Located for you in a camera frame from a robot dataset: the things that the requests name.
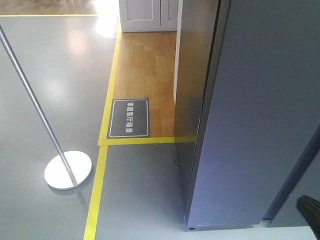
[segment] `round white base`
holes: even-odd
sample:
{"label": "round white base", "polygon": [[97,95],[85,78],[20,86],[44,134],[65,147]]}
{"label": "round white base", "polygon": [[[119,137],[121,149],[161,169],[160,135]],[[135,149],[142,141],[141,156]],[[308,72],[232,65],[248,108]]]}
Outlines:
{"label": "round white base", "polygon": [[44,170],[46,183],[58,190],[69,190],[79,186],[87,179],[92,168],[90,157],[82,151],[66,151],[64,156],[70,165],[77,184],[73,185],[65,165],[58,155],[48,163]]}

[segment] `yellow floor tape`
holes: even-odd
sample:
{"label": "yellow floor tape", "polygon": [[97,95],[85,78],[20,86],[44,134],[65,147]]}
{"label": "yellow floor tape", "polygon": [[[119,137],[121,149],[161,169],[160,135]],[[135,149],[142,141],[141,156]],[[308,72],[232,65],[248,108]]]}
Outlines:
{"label": "yellow floor tape", "polygon": [[92,195],[89,205],[89,212],[85,226],[84,232],[84,240],[95,240],[97,224],[98,224],[98,216],[99,216],[99,207],[101,194],[104,184],[104,176],[106,170],[107,163],[107,155],[108,155],[108,147],[109,145],[129,145],[129,144],[169,144],[174,143],[174,137],[148,137],[148,138],[115,138],[115,139],[107,139],[108,128],[110,123],[110,114],[111,107],[113,102],[113,95],[116,83],[116,74],[118,68],[118,60],[120,53],[120,43],[122,37],[121,25],[119,23],[117,30],[116,44],[114,49],[114,55],[112,60],[112,67],[110,72],[110,79],[108,90],[106,94],[104,112],[102,117],[100,135],[98,145],[99,156],[97,162],[97,168],[95,172],[95,178],[93,182]]}

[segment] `cabinet door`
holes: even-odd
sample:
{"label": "cabinet door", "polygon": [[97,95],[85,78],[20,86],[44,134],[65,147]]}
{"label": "cabinet door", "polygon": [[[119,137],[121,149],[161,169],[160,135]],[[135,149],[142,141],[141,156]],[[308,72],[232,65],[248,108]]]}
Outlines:
{"label": "cabinet door", "polygon": [[161,0],[119,0],[123,32],[149,32],[160,28]]}
{"label": "cabinet door", "polygon": [[179,0],[161,0],[161,31],[177,31]]}

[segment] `floor marking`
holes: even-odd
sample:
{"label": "floor marking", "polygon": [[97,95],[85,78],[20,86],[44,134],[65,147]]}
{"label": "floor marking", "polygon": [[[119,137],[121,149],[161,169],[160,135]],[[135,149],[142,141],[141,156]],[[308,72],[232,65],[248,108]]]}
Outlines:
{"label": "floor marking", "polygon": [[109,145],[129,145],[129,144],[169,144],[174,143],[174,137],[144,137],[144,138],[114,138],[107,139],[108,128],[110,123],[111,107],[114,96],[114,89],[116,83],[116,75],[120,53],[120,43],[122,37],[121,24],[118,24],[117,36],[115,42],[114,55],[112,60],[112,67],[110,72],[108,90],[106,93],[105,106],[102,116],[102,123],[99,134],[98,145],[100,146],[97,167],[93,182],[91,200],[89,204],[88,217],[86,220],[85,232],[83,240],[95,240],[101,195],[104,185],[104,177],[106,171],[107,155]]}
{"label": "floor marking", "polygon": [[105,99],[104,112],[103,112],[102,123],[101,123],[101,128],[100,128],[99,140],[106,139],[107,134],[108,134],[111,106],[112,106],[112,101],[113,101],[113,97],[114,97],[114,89],[115,89],[115,83],[116,83],[116,75],[117,75],[119,52],[120,52],[120,43],[121,43],[121,36],[122,36],[122,30],[121,30],[120,23],[118,25],[117,31],[118,32],[116,35],[115,49],[114,49],[112,67],[111,67],[111,72],[110,72],[109,86],[108,86],[108,90],[106,93],[106,99]]}
{"label": "floor marking", "polygon": [[99,139],[99,146],[109,145],[130,145],[130,144],[172,144],[175,143],[175,137],[141,137],[141,138],[109,138]]}
{"label": "floor marking", "polygon": [[119,14],[25,14],[25,15],[0,15],[0,17],[118,17]]}
{"label": "floor marking", "polygon": [[[112,105],[115,82],[116,82],[116,73],[117,73],[117,67],[118,67],[121,35],[122,35],[122,30],[119,22],[99,139],[107,138],[111,105]],[[99,207],[100,207],[101,194],[102,194],[102,189],[104,185],[104,177],[105,177],[105,170],[106,170],[106,163],[107,163],[107,154],[108,154],[108,145],[100,146],[83,240],[95,240],[96,238]]]}
{"label": "floor marking", "polygon": [[83,240],[94,240],[96,238],[100,200],[102,188],[104,185],[105,169],[107,163],[107,154],[108,146],[100,146]]}

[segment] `gray panel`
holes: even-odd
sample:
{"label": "gray panel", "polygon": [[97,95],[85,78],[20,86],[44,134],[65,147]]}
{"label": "gray panel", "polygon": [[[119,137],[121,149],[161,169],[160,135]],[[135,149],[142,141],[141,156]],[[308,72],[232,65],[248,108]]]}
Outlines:
{"label": "gray panel", "polygon": [[217,3],[217,0],[183,1],[174,134],[185,202],[194,160]]}
{"label": "gray panel", "polygon": [[320,123],[319,9],[231,2],[188,226],[263,218]]}
{"label": "gray panel", "polygon": [[179,0],[168,0],[168,19],[177,20]]}
{"label": "gray panel", "polygon": [[161,0],[161,31],[177,31],[179,0]]}
{"label": "gray panel", "polygon": [[307,226],[308,223],[296,209],[297,199],[302,195],[310,196],[320,200],[320,155],[318,154],[308,170],[304,173],[300,182],[297,184],[289,198],[280,209],[271,227],[287,227],[287,226]]}
{"label": "gray panel", "polygon": [[160,0],[119,0],[122,31],[160,31],[160,3]]}
{"label": "gray panel", "polygon": [[126,0],[128,20],[152,20],[153,0]]}

